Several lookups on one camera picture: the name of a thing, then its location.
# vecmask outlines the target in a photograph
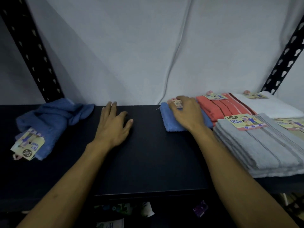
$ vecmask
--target crumpled blue towel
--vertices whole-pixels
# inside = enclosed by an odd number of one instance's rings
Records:
[[[172,110],[166,102],[162,102],[160,106],[161,116],[163,117],[165,128],[168,132],[180,132],[186,129],[175,119]],[[213,124],[207,114],[202,110],[204,123],[207,127],[212,128]]]
[[[18,129],[22,132],[18,140],[30,127],[41,133],[44,144],[35,154],[39,160],[46,158],[67,126],[75,125],[79,120],[88,117],[94,104],[76,104],[69,99],[61,98],[42,104],[38,109],[29,111],[16,119]]]

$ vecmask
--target gray towel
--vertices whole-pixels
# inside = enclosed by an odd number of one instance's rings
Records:
[[[265,114],[257,116],[268,127],[239,131],[228,120],[216,123],[216,136],[253,177],[304,173],[304,141]]]

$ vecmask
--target product tag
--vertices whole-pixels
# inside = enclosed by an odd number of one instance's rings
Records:
[[[223,94],[210,94],[210,95],[204,95],[206,98],[208,98],[209,100],[225,100],[228,99],[227,97],[225,97]]]
[[[276,123],[288,130],[304,130],[304,118],[274,119]]]
[[[248,99],[267,99],[269,97],[259,94],[259,93],[249,93],[249,94],[244,94],[246,98]]]
[[[255,116],[249,114],[238,114],[224,118],[227,119],[232,125],[234,125],[234,127],[240,131],[258,129],[268,126],[266,123],[261,122]]]
[[[11,150],[27,160],[32,160],[43,144],[42,135],[31,127],[15,142]]]
[[[172,98],[167,101],[168,104],[170,104],[170,102],[174,102],[174,104],[176,105],[177,108],[183,107],[183,103],[181,102],[181,100],[178,100],[176,98]]]

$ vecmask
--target coral striped towel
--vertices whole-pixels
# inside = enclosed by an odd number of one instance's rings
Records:
[[[205,96],[196,96],[197,102],[209,116],[213,122],[213,126],[215,126],[218,119],[223,119],[226,116],[237,114],[256,115],[255,111],[238,100],[232,93],[226,93],[223,95],[228,99],[211,101]]]

